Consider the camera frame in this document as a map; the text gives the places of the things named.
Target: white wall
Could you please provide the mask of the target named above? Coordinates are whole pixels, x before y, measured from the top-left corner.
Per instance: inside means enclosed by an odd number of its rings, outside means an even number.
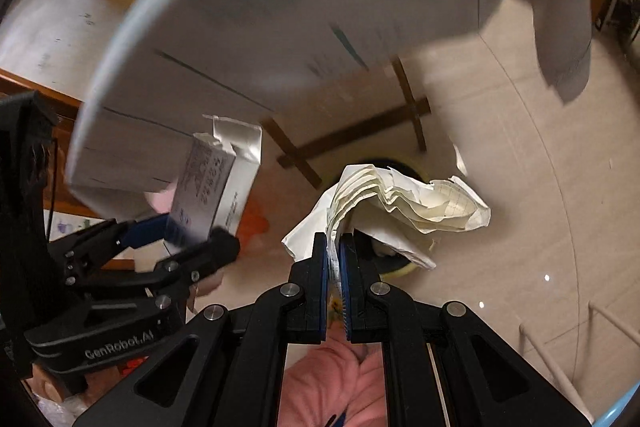
[[[134,0],[16,0],[0,25],[0,68],[82,100]]]

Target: black cable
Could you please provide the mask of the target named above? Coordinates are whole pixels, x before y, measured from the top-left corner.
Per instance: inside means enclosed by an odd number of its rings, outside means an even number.
[[[51,204],[47,221],[47,243],[51,239],[51,223],[53,223],[53,205],[56,203],[56,180],[58,178],[58,138],[53,139],[53,181],[51,182]]]

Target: wooden table leg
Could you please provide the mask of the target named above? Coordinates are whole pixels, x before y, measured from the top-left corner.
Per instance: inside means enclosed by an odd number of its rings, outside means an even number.
[[[271,136],[273,141],[276,142],[277,146],[282,149],[282,152],[290,158],[293,165],[295,165],[306,180],[311,183],[313,188],[320,188],[320,185],[322,184],[320,176],[318,176],[318,173],[314,171],[311,168],[311,165],[309,165],[309,163],[307,163],[307,161],[300,155],[298,148],[292,144],[289,137],[284,134],[284,131],[276,121],[273,120],[273,118],[269,118],[264,120],[261,125],[267,134]]]
[[[427,142],[424,140],[420,114],[418,112],[417,106],[415,105],[414,94],[411,91],[411,86],[409,85],[409,80],[407,79],[406,73],[404,72],[404,66],[402,65],[400,57],[393,57],[391,60],[391,65],[393,66],[394,72],[398,77],[398,83],[400,84],[400,89],[402,89],[402,94],[404,95],[406,105],[407,107],[409,107],[412,113],[411,122],[414,126],[415,138],[418,140],[418,149],[420,149],[421,152],[426,152]]]
[[[415,107],[417,108],[419,116],[431,113],[431,107],[429,107],[429,101],[426,97],[417,100]],[[297,147],[296,151],[298,156],[303,160],[310,160],[331,152],[334,149],[338,149],[338,147],[343,147],[356,140],[361,140],[367,136],[372,136],[385,129],[411,120],[412,116],[412,109],[408,105],[403,104],[399,107],[381,112],[371,118],[367,118],[367,120],[359,121],[353,125],[343,127],[315,140],[311,140],[311,142]],[[285,169],[294,166],[293,160],[287,154],[279,156],[278,163]]]

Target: orange object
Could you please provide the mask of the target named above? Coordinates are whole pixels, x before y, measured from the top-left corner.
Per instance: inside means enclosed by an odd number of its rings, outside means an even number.
[[[249,244],[254,235],[265,233],[269,230],[269,221],[262,215],[260,203],[252,199],[251,194],[244,206],[244,212],[238,225],[236,237],[240,241],[240,252]]]
[[[142,357],[140,359],[127,360],[127,363],[124,366],[119,366],[118,370],[123,377],[126,377],[127,375],[132,373],[135,368],[142,364],[147,358],[148,357]]]
[[[56,377],[50,375],[46,369],[38,364],[32,364],[33,376],[26,380],[30,389],[37,395],[56,403],[62,403],[66,395],[66,390]],[[80,398],[86,405],[93,405],[101,397],[107,394],[121,379],[118,368],[111,366],[95,371],[94,373],[86,373],[84,375],[87,389],[84,393],[79,394]]]

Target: person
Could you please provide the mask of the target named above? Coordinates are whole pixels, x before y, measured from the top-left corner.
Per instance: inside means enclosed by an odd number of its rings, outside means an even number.
[[[278,427],[386,426],[380,344],[351,344],[333,320],[326,341],[289,367],[282,380]]]

